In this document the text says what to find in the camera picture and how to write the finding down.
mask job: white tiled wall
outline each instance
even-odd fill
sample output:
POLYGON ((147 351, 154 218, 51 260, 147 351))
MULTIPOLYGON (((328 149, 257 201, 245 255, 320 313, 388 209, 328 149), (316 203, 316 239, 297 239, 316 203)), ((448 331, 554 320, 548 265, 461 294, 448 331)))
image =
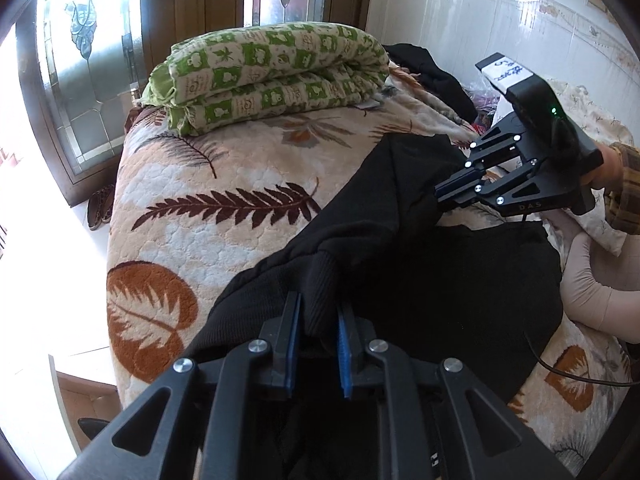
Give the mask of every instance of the white tiled wall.
POLYGON ((501 52, 584 85, 640 145, 638 58, 604 13, 596 19, 577 0, 564 1, 578 12, 556 0, 371 0, 367 29, 384 44, 424 46, 463 84, 480 81, 475 63, 501 52))

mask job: bed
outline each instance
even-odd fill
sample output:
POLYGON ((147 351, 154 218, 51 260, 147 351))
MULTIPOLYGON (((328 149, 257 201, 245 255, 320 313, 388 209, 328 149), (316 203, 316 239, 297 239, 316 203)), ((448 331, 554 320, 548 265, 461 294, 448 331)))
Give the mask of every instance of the bed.
MULTIPOLYGON (((628 142, 628 130, 580 89, 560 83, 554 89, 588 133, 628 142)), ((447 135, 461 149, 477 137, 397 68, 359 107, 232 124, 201 137, 179 137, 161 108, 146 108, 136 121, 118 171, 108 248, 108 327, 124 406, 186 348, 229 280, 300 232, 385 132, 447 135)), ((600 199, 583 227, 617 255, 625 236, 607 231, 603 208, 600 199)), ((440 224, 483 229, 505 221, 473 206, 444 215, 440 224)), ((546 220, 545 228, 565 262, 562 232, 546 220)), ((542 358, 580 376, 630 379, 615 338, 566 317, 542 358)), ((537 366, 509 407, 577 474, 625 394, 537 366)))

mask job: green patterned blanket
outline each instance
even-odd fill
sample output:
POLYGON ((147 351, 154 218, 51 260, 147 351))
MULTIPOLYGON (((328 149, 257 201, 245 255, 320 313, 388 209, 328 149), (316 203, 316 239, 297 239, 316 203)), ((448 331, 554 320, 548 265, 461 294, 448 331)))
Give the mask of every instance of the green patterned blanket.
POLYGON ((388 57, 372 35, 335 23, 283 23, 210 32, 172 46, 142 104, 165 106, 171 128, 219 126, 370 98, 388 57))

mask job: black cloth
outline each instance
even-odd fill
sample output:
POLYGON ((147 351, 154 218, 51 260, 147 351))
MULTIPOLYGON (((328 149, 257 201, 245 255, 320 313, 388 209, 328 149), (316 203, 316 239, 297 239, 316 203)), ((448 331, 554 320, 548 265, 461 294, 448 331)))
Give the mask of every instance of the black cloth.
POLYGON ((458 357, 510 400, 536 364, 524 324, 542 352, 561 321, 559 256, 536 222, 435 228, 434 185, 464 161, 446 136, 387 134, 283 250, 233 278, 186 354, 215 358, 255 338, 295 290, 306 335, 334 333, 349 298, 412 357, 458 357))
POLYGON ((462 119, 473 123, 478 111, 458 80, 436 65, 429 51, 409 43, 383 45, 391 60, 411 73, 419 74, 418 82, 449 105, 462 119))

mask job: person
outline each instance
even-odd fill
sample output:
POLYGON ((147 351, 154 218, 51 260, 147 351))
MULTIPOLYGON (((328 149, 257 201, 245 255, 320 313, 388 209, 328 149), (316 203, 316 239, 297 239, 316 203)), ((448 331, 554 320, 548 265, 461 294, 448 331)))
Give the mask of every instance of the person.
POLYGON ((615 142, 598 143, 604 163, 582 178, 593 189, 605 190, 606 218, 611 227, 640 234, 640 150, 615 142))
MULTIPOLYGON (((611 227, 639 235, 640 150, 620 142, 598 144, 598 148, 604 163, 583 176, 582 184, 604 189, 611 227)), ((565 313, 573 321, 622 341, 640 343, 640 291, 616 290, 597 282, 591 271, 591 237, 579 228, 575 232, 560 284, 565 313)), ((640 258, 629 261, 637 265, 640 258)), ((627 270, 640 273, 640 268, 627 270)))

